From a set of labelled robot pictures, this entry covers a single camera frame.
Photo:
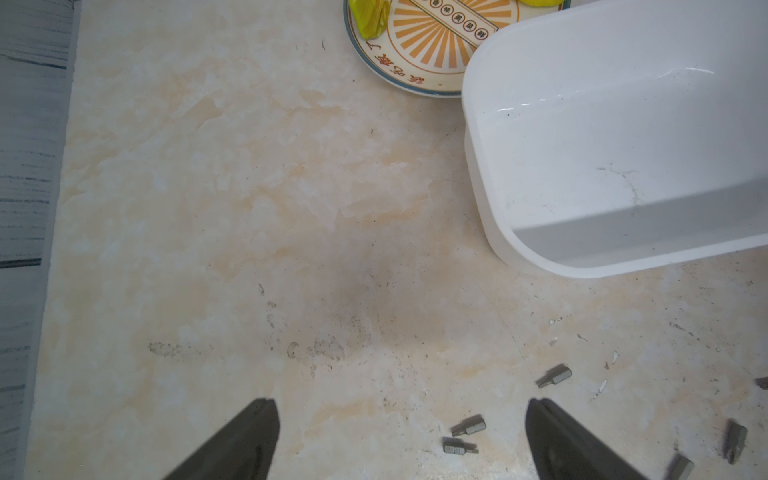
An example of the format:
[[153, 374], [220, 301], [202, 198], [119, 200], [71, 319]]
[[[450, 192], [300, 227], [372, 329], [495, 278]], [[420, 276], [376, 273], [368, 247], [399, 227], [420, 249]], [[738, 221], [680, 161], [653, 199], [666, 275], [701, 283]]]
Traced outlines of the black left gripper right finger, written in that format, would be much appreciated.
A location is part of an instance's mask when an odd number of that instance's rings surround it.
[[540, 479], [645, 479], [554, 401], [529, 401], [525, 431]]

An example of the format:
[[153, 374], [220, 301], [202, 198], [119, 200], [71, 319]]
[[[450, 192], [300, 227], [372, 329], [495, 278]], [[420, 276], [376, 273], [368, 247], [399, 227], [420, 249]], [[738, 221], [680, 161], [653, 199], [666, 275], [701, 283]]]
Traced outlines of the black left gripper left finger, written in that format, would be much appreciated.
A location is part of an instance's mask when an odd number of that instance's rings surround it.
[[256, 399], [164, 479], [266, 479], [279, 432], [276, 402]]

